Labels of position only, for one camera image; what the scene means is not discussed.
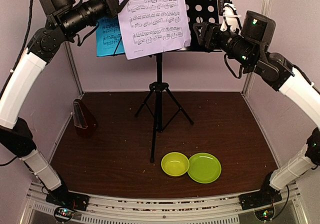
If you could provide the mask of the blue sheet music page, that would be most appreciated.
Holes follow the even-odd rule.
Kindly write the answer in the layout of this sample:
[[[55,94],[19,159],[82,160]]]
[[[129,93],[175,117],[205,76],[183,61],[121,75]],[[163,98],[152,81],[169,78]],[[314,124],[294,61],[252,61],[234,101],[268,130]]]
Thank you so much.
[[[95,32],[97,57],[116,56],[125,53],[118,18],[101,18]]]

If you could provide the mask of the white sheet music page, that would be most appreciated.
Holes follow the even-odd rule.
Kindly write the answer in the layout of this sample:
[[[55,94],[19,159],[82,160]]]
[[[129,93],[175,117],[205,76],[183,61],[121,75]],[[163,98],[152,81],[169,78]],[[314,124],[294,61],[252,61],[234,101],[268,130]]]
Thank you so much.
[[[129,0],[118,21],[128,60],[191,44],[185,0]]]

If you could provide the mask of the black perforated music stand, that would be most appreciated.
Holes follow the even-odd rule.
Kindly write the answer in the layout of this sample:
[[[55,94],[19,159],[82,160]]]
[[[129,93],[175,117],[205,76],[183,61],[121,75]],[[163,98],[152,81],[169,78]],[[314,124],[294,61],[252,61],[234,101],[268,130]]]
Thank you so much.
[[[126,60],[112,58],[107,81],[99,81],[91,90],[108,91],[111,98],[110,120],[105,125],[106,155],[114,162],[135,159],[148,162],[152,138],[156,137],[156,157],[168,152],[188,152],[200,145],[202,137],[209,137],[205,111],[207,98],[220,92],[237,90],[228,78],[220,52],[169,52],[164,55],[163,80],[194,120],[190,124],[168,94],[163,96],[163,115],[167,128],[153,133],[153,118],[144,109],[139,117],[134,113],[156,79],[155,60],[142,57]]]

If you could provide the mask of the brown wooden metronome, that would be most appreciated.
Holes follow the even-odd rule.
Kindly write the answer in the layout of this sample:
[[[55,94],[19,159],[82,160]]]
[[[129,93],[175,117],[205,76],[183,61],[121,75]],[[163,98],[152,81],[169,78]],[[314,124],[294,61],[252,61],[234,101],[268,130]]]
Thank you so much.
[[[90,138],[98,128],[98,122],[81,99],[75,99],[73,105],[73,123],[76,134],[82,138]]]

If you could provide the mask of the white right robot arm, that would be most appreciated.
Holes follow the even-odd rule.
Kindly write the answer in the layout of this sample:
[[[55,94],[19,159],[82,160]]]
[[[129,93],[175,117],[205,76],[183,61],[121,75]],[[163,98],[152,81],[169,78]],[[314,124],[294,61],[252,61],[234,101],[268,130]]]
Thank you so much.
[[[302,149],[285,165],[269,173],[256,194],[259,204],[268,204],[287,184],[320,165],[320,92],[301,69],[282,54],[268,48],[276,22],[260,13],[247,11],[240,32],[211,22],[195,23],[200,46],[221,49],[239,62],[243,73],[256,73],[272,89],[296,104],[316,125]]]

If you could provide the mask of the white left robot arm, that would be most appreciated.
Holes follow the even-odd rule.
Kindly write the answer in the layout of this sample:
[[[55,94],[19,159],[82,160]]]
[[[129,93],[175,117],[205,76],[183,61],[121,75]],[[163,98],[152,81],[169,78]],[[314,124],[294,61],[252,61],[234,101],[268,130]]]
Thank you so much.
[[[19,117],[36,79],[64,42],[73,43],[86,27],[115,18],[129,0],[39,0],[46,16],[26,45],[0,92],[0,143],[21,159],[61,206],[72,202],[63,180],[37,149],[27,122]]]

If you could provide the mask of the lime green bowl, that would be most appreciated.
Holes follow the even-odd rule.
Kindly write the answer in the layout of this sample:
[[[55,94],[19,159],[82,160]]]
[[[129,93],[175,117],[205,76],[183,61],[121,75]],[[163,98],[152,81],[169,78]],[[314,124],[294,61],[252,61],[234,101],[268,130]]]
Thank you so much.
[[[190,168],[189,159],[180,152],[169,152],[161,160],[161,169],[171,178],[179,178]]]

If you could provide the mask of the lime green plate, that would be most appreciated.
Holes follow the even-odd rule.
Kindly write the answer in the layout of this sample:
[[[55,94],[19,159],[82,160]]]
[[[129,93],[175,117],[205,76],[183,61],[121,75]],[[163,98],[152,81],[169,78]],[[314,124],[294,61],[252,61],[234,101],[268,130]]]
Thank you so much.
[[[198,152],[189,158],[188,176],[200,184],[215,182],[222,173],[220,161],[212,154]]]

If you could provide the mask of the left aluminium frame post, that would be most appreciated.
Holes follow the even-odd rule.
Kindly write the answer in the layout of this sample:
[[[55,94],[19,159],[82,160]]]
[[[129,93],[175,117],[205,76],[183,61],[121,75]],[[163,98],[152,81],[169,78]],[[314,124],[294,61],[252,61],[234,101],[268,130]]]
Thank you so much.
[[[55,15],[55,18],[57,19],[58,24],[62,24],[62,20],[61,20],[62,15],[66,14],[67,11],[70,11],[74,3],[75,3],[75,0],[53,0],[53,4],[58,8],[58,10],[54,12],[54,15]],[[71,44],[73,42],[72,41],[70,42],[70,40],[71,39],[67,37],[67,40],[64,42],[64,49],[65,49],[66,56],[71,68],[72,76],[73,76],[78,94],[81,96],[84,94],[84,91],[80,82],[80,78],[76,68],[76,63],[74,60],[74,55],[71,48]]]

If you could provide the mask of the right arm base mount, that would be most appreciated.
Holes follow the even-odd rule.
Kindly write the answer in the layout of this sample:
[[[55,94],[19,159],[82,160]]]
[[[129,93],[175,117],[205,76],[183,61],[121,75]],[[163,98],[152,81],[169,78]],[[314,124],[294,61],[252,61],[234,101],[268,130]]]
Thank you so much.
[[[282,201],[281,194],[268,194],[261,191],[241,194],[239,201],[243,211],[254,210],[255,217],[262,222],[271,221],[276,213],[275,203]]]

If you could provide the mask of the aluminium front rail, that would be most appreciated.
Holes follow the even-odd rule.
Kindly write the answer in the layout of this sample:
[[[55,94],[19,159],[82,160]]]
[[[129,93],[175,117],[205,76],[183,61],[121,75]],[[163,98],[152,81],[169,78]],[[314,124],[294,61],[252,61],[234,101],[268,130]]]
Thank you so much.
[[[76,211],[66,224],[308,224],[299,191],[291,185],[290,198],[281,214],[270,222],[260,221],[262,208],[280,213],[286,202],[243,210],[239,194],[182,199],[135,199],[89,195],[87,209]],[[56,205],[46,202],[39,185],[31,185],[20,224],[58,224]]]

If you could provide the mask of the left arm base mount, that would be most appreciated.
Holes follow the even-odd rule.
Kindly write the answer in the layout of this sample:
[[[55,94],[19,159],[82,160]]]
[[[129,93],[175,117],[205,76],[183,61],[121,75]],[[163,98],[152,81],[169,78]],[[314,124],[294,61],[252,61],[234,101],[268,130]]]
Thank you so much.
[[[46,195],[45,201],[56,205],[53,211],[53,217],[59,223],[69,222],[79,211],[86,211],[90,197],[85,194],[75,192],[70,193],[70,201],[59,201],[52,194]]]

